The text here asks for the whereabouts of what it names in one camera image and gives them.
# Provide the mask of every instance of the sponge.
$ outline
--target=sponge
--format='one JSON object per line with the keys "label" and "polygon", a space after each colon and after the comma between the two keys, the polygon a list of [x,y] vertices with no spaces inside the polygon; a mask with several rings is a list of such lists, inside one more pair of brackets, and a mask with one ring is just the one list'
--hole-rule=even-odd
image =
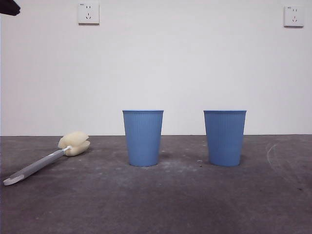
{"label": "sponge", "polygon": [[59,140],[58,147],[65,149],[67,146],[71,146],[71,149],[65,151],[65,155],[76,156],[89,148],[90,142],[86,140],[88,138],[89,136],[83,132],[73,132],[63,136]]}

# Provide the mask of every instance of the ribbed cup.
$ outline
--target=ribbed cup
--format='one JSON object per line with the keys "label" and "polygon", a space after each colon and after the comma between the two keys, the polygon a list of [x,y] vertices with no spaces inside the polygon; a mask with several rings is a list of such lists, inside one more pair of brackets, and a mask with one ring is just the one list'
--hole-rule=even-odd
{"label": "ribbed cup", "polygon": [[204,111],[209,161],[237,166],[243,144],[246,111]]}
{"label": "ribbed cup", "polygon": [[163,110],[123,110],[129,163],[158,164]]}

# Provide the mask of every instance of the brush handle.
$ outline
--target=brush handle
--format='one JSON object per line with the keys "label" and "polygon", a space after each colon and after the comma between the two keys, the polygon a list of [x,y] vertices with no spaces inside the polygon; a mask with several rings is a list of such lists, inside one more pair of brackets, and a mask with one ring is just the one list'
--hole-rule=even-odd
{"label": "brush handle", "polygon": [[3,181],[3,183],[4,183],[4,185],[15,184],[15,183],[27,178],[31,174],[39,171],[41,168],[51,164],[52,162],[54,162],[58,158],[62,157],[64,154],[65,153],[63,150],[57,150],[54,153],[51,153],[50,155],[32,163],[29,166],[27,166],[27,167],[21,169],[20,171],[14,173],[9,178],[7,178],[5,181]]}

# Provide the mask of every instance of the wall socket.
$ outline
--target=wall socket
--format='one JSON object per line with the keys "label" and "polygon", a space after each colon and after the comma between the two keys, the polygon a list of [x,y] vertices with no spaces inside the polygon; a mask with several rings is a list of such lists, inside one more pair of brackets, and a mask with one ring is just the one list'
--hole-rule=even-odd
{"label": "wall socket", "polygon": [[78,4],[78,24],[99,24],[98,2],[81,2]]}
{"label": "wall socket", "polygon": [[301,6],[284,7],[284,27],[303,27],[304,8]]}

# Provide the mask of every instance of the gray floor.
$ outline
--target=gray floor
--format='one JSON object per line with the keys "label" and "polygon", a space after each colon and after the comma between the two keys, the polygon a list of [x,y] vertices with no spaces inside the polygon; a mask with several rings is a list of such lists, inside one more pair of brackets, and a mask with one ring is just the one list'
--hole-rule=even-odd
{"label": "gray floor", "polygon": [[[1,179],[58,140],[2,137]],[[128,165],[124,136],[90,141],[80,156],[1,185],[2,234],[312,233],[311,135],[245,136],[231,168],[207,163],[205,136],[163,136],[148,168]]]}

